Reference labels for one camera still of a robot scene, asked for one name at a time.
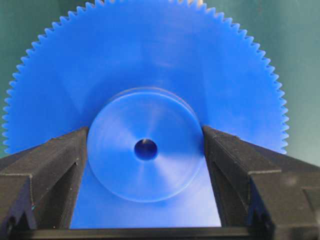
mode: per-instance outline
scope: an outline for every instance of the spur gear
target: spur gear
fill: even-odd
[[[3,135],[16,153],[91,126],[73,227],[214,226],[201,126],[285,152],[275,68],[223,13],[97,0],[60,21],[17,66]]]

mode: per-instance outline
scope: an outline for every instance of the bore hole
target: bore hole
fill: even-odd
[[[144,161],[152,160],[157,151],[157,145],[150,139],[142,139],[134,146],[135,155]]]

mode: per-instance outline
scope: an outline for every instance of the gear teeth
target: gear teeth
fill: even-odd
[[[29,62],[29,57],[28,56],[23,56],[20,58],[20,60],[23,62],[24,65],[26,65]]]
[[[9,129],[9,124],[8,123],[4,123],[4,124],[1,125],[1,127],[3,129]]]
[[[4,101],[5,101],[8,105],[11,105],[12,98],[11,98],[11,97],[6,97],[6,98],[4,99]]]
[[[9,140],[4,140],[2,143],[3,145],[10,146]]]
[[[282,109],[282,114],[286,114],[288,112],[288,108],[286,108],[285,106],[281,106]]]
[[[244,40],[249,44],[249,46],[252,46],[254,42],[254,37],[253,36],[245,36]]]
[[[7,138],[7,137],[9,136],[9,134],[8,134],[7,131],[4,131],[4,132],[2,133],[2,136],[4,136],[5,138]]]
[[[285,92],[282,91],[282,90],[279,90],[279,89],[277,90],[277,93],[278,93],[278,95],[279,95],[279,96],[278,96],[279,98],[281,98],[281,97],[283,97],[283,96],[285,95]]]
[[[266,66],[268,66],[268,64],[271,62],[271,60],[270,60],[269,58],[266,58],[266,57],[263,57],[261,60],[263,61],[263,63],[264,63]]]
[[[245,39],[245,37],[246,37],[246,35],[247,35],[247,30],[245,30],[245,29],[241,29],[241,30],[239,30],[239,35],[241,36],[241,38],[242,39]]]
[[[91,2],[86,2],[86,3],[85,3],[85,8],[86,8],[87,10],[93,9],[94,7],[95,7],[95,5],[92,4]]]
[[[239,32],[240,24],[239,23],[231,23],[231,28],[233,28],[236,32]]]
[[[32,48],[29,48],[29,49],[25,50],[25,53],[26,53],[29,57],[31,57],[31,56],[33,56],[33,55],[35,54],[35,50],[32,49]]]
[[[8,114],[3,115],[2,119],[8,122],[9,121],[9,115]]]
[[[52,34],[54,33],[54,31],[55,31],[55,30],[54,30],[52,27],[45,28],[45,29],[44,29],[44,32],[45,32],[45,34],[46,34],[46,38],[47,38],[48,36],[52,35]]]
[[[86,12],[86,8],[85,7],[82,7],[82,6],[77,6],[76,7],[76,13],[78,14],[78,15],[82,15],[82,14],[84,14]]]
[[[14,73],[12,74],[12,77],[13,77],[14,79],[18,80],[18,79],[21,77],[21,74],[20,74],[19,72],[14,72]],[[10,81],[9,84],[10,84],[11,87],[14,88],[14,87],[16,86],[16,84],[17,84],[17,81]]]
[[[62,25],[61,22],[57,22],[57,21],[54,21],[54,22],[52,23],[52,27],[53,27],[54,30],[60,28],[61,25]]]
[[[205,13],[207,11],[207,4],[202,3],[198,8],[201,12]]]
[[[23,70],[25,69],[25,66],[24,66],[23,64],[19,64],[19,65],[16,66],[16,69],[18,69],[18,71],[19,71],[20,73],[22,73]]]
[[[5,111],[6,113],[9,113],[10,107],[9,106],[5,106],[3,107],[3,111]]]
[[[39,41],[33,41],[33,42],[31,43],[31,45],[32,45],[32,47],[33,47],[34,49],[38,49],[38,48],[41,46],[41,42],[39,42]]]
[[[44,41],[47,39],[47,36],[45,34],[41,34],[41,35],[38,35],[38,39],[39,39],[39,42],[43,44]]]
[[[277,90],[279,90],[282,87],[282,84],[278,81],[274,81],[274,84],[275,84],[275,89],[277,89]]]
[[[228,24],[229,26],[231,26],[232,24],[232,18],[231,17],[226,17],[225,19],[223,19],[223,22]]]
[[[274,70],[276,69],[274,66],[268,65],[265,67],[266,70],[270,73],[270,75],[274,72]]]
[[[214,17],[218,20],[220,20],[221,22],[223,22],[224,17],[225,17],[225,13],[224,12],[216,12]]]
[[[103,7],[104,6],[104,2],[101,1],[101,0],[95,0],[94,1],[94,5],[95,5],[96,8]]]
[[[256,53],[258,54],[258,56],[260,56],[260,59],[262,59],[266,55],[266,52],[260,49],[258,49]]]
[[[77,17],[77,12],[76,11],[68,11],[68,16],[69,16],[70,20],[75,19]]]
[[[260,48],[260,44],[253,42],[251,44],[251,47],[253,47],[254,51],[257,52],[259,50],[259,48]]]
[[[8,89],[7,91],[6,91],[6,93],[8,94],[8,95],[10,95],[11,97],[13,96],[13,94],[14,94],[14,90],[13,89]]]
[[[188,0],[188,4],[191,8],[197,9],[199,3],[199,0]]]
[[[208,8],[206,10],[206,14],[209,14],[209,15],[212,15],[212,16],[216,15],[216,8],[215,7]]]
[[[289,129],[289,126],[285,123],[282,123],[283,131],[287,131]]]
[[[60,19],[61,24],[66,24],[67,22],[69,22],[68,16],[61,16],[59,19]]]

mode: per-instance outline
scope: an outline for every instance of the gear tooth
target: gear tooth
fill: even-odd
[[[261,59],[266,55],[265,51],[259,49],[256,51],[256,53],[260,56]]]
[[[21,73],[25,69],[25,66],[23,64],[19,64],[16,66],[16,69]]]
[[[95,7],[95,5],[93,5],[91,2],[86,2],[86,3],[85,3],[85,8],[86,8],[87,10],[93,9],[94,7]]]
[[[283,114],[282,117],[283,117],[283,123],[286,123],[289,121],[289,117],[287,115]]]
[[[266,70],[270,73],[270,75],[271,75],[271,74],[274,72],[274,70],[276,69],[274,66],[270,66],[270,65],[266,66],[265,68],[266,68]]]
[[[283,131],[282,134],[283,134],[283,139],[287,139],[289,137],[289,134],[286,131]]]
[[[287,104],[287,100],[285,100],[284,98],[280,97],[279,98],[280,104],[283,106],[285,104]]]
[[[217,13],[214,15],[214,17],[222,22],[222,21],[224,20],[225,13],[224,13],[224,12],[217,12]]]
[[[29,59],[30,59],[30,58],[29,58],[28,56],[23,56],[23,57],[20,58],[21,62],[23,62],[24,65],[27,64],[27,62],[29,61]]]
[[[65,24],[69,21],[69,17],[68,16],[61,16],[60,17],[60,22],[61,24]]]
[[[3,107],[3,111],[5,111],[6,113],[9,113],[10,107],[9,107],[9,106],[4,106],[4,107]]]
[[[285,148],[286,146],[288,146],[288,143],[287,143],[287,141],[286,140],[282,140],[281,142],[282,142],[282,150],[284,150],[283,148]]]
[[[282,90],[279,90],[279,89],[278,89],[276,92],[278,93],[278,97],[279,97],[279,98],[281,98],[283,95],[285,95],[285,92],[282,91]]]
[[[232,23],[231,28],[233,28],[236,32],[239,31],[240,24],[239,23]]]
[[[21,77],[21,74],[19,72],[14,72],[12,74],[12,77],[16,80],[18,80],[20,77]],[[16,81],[10,81],[9,84],[12,86],[12,87],[15,87],[17,82]]]
[[[3,115],[2,119],[8,122],[9,121],[9,115],[8,114]]]
[[[7,104],[11,105],[12,98],[11,98],[11,97],[6,97],[6,98],[4,99],[4,101],[5,101]]]
[[[3,145],[6,145],[6,146],[10,145],[9,140],[4,140],[2,143],[3,143]]]
[[[76,11],[68,11],[68,16],[69,16],[70,20],[74,19],[77,16],[77,12]]]
[[[94,5],[95,5],[96,8],[103,7],[104,6],[104,2],[101,1],[101,0],[95,0],[94,1]]]
[[[82,6],[77,6],[76,7],[76,12],[77,12],[77,14],[84,14],[85,13],[85,11],[86,11],[86,9],[84,8],[84,7],[82,7]]]
[[[198,4],[199,4],[198,0],[188,0],[187,2],[191,8],[194,8],[194,9],[198,8]]]
[[[14,90],[11,88],[11,89],[8,89],[6,91],[7,94],[9,94],[10,96],[12,96],[14,94]]]
[[[29,48],[29,49],[25,50],[25,52],[30,57],[35,53],[35,50],[32,48]]]
[[[58,29],[59,27],[61,27],[61,23],[60,22],[57,22],[57,21],[54,21],[52,23],[52,27],[53,29]]]
[[[266,66],[268,66],[268,64],[271,62],[271,60],[269,58],[266,58],[266,57],[263,57],[262,61]]]
[[[277,80],[274,81],[274,84],[275,84],[275,88],[278,90],[282,87],[282,84],[280,82],[278,82]]]
[[[199,9],[200,9],[200,11],[202,11],[202,12],[206,12],[206,10],[207,10],[207,4],[206,3],[202,3],[200,6],[199,6]]]
[[[245,29],[242,29],[242,30],[239,30],[239,35],[244,39],[245,37],[246,37],[246,35],[247,35],[247,30],[245,30]]]
[[[288,112],[288,108],[286,108],[285,106],[281,106],[281,109],[283,115],[285,115]]]
[[[14,88],[17,85],[17,81],[10,81],[9,85]]]
[[[279,75],[278,75],[278,74],[275,74],[275,73],[273,73],[273,72],[270,74],[270,76],[271,76],[271,78],[272,78],[272,80],[273,80],[274,82],[276,82],[277,79],[279,78]]]
[[[289,126],[286,123],[282,123],[283,131],[287,131]]]
[[[34,49],[37,49],[37,48],[40,47],[41,42],[39,42],[39,41],[33,41],[33,42],[31,43],[31,45],[32,45],[32,47],[33,47]]]
[[[206,13],[209,14],[209,15],[214,16],[214,15],[216,15],[216,8],[215,7],[208,8],[206,10]]]
[[[225,19],[223,19],[223,22],[228,24],[229,26],[231,26],[232,24],[232,18],[231,17],[226,17]]]
[[[247,41],[249,43],[249,45],[251,46],[251,44],[254,42],[254,37],[253,36],[245,36],[244,40]]]
[[[38,39],[40,43],[43,43],[47,39],[47,36],[45,34],[41,34],[41,35],[38,35]]]
[[[47,27],[47,28],[44,29],[44,32],[45,32],[45,34],[46,34],[47,36],[50,36],[51,34],[53,34],[54,31],[55,31],[55,30],[54,30],[52,27]]]
[[[259,43],[256,43],[256,42],[253,42],[251,44],[251,46],[253,47],[253,49],[257,52],[260,48],[260,44]]]
[[[4,123],[4,124],[1,125],[1,127],[3,129],[9,129],[9,124],[8,123]]]

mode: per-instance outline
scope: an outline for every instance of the blue plastic gear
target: blue plastic gear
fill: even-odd
[[[214,201],[201,126],[285,153],[287,109],[275,68],[223,13],[198,1],[97,0],[60,21],[21,58],[3,135],[16,153],[92,125],[73,227],[214,225],[213,206],[201,208]],[[149,184],[129,185],[137,176]]]

